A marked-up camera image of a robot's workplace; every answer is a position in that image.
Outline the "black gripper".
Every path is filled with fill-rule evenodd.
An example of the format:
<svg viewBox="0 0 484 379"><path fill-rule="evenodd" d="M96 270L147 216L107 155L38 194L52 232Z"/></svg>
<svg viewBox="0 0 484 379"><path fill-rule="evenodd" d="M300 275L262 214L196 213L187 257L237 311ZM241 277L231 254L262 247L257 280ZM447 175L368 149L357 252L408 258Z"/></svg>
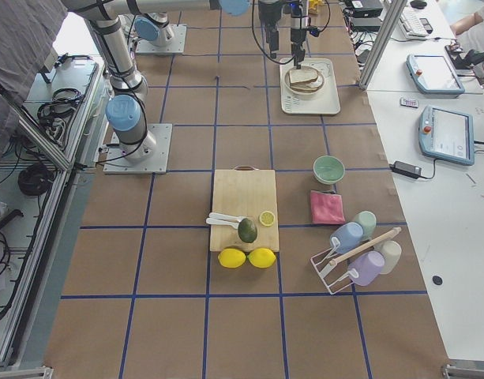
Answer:
<svg viewBox="0 0 484 379"><path fill-rule="evenodd" d="M300 68L305 57L303 47L306 41L307 16L291 18L291 50L293 51L294 67Z"/></svg>
<svg viewBox="0 0 484 379"><path fill-rule="evenodd" d="M258 17L265 28L268 40L270 58L276 58L278 51L278 22L282 17L283 2L281 0L259 0Z"/></svg>

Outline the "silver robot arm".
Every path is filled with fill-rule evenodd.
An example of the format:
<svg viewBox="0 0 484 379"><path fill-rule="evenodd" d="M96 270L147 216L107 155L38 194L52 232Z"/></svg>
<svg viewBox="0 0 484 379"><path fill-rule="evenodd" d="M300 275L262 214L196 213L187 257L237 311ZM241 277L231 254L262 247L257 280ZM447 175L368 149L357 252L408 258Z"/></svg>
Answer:
<svg viewBox="0 0 484 379"><path fill-rule="evenodd" d="M258 49L275 62L280 48L279 22L284 14L291 18L291 57L283 64L299 68L305 57L306 37L319 36L320 30L310 24L307 1L220 1L222 10L240 16L251 10L251 32ZM172 24L166 13L137 15L131 21L127 40L136 54L181 54L186 41L184 24Z"/></svg>
<svg viewBox="0 0 484 379"><path fill-rule="evenodd" d="M248 1L64 1L68 11L82 17L91 32L110 74L113 99L108 101L105 114L118 138L120 156L131 168L167 156L169 144L159 143L148 124L145 99L148 84L138 71L129 43L124 36L120 16L132 14L153 25L156 41L163 43L169 26L167 13L183 10L221 9L232 15L244 14Z"/></svg>

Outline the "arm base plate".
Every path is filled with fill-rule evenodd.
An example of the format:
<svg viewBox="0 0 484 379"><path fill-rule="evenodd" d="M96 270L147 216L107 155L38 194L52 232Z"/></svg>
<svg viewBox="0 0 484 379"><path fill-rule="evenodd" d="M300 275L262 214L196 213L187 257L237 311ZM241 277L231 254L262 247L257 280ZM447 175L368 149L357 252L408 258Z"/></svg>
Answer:
<svg viewBox="0 0 484 379"><path fill-rule="evenodd" d="M137 54L181 54L185 48L187 26L168 24L158 28L146 23L137 23Z"/></svg>
<svg viewBox="0 0 484 379"><path fill-rule="evenodd" d="M107 150L103 163L106 174L165 174L171 145L172 125L170 123L151 123L148 136L138 150L137 146L120 144L116 133L112 133L111 143L115 147Z"/></svg>

